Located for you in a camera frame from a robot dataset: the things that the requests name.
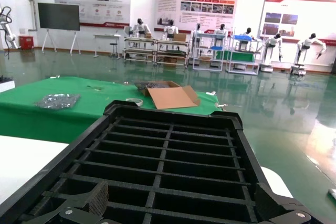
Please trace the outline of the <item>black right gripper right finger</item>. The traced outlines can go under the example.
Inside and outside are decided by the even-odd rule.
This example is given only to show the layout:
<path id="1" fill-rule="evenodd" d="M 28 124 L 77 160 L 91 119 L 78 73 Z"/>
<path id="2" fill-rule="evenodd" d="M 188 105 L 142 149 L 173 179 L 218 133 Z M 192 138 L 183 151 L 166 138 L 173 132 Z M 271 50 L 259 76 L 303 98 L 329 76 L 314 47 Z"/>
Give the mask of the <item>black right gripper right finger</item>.
<path id="1" fill-rule="evenodd" d="M 256 185 L 255 204 L 262 223 L 319 223 L 302 203 L 273 193 L 263 183 Z"/>

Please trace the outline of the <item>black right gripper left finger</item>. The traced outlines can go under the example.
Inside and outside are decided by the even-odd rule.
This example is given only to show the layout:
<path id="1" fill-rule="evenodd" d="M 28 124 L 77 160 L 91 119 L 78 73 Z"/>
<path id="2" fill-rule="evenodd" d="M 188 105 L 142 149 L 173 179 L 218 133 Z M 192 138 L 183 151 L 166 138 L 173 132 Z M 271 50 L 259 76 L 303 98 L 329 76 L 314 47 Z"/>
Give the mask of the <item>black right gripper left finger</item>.
<path id="1" fill-rule="evenodd" d="M 57 209 L 27 223 L 99 223 L 108 197 L 108 184 L 100 182 L 90 192 L 71 195 Z"/>

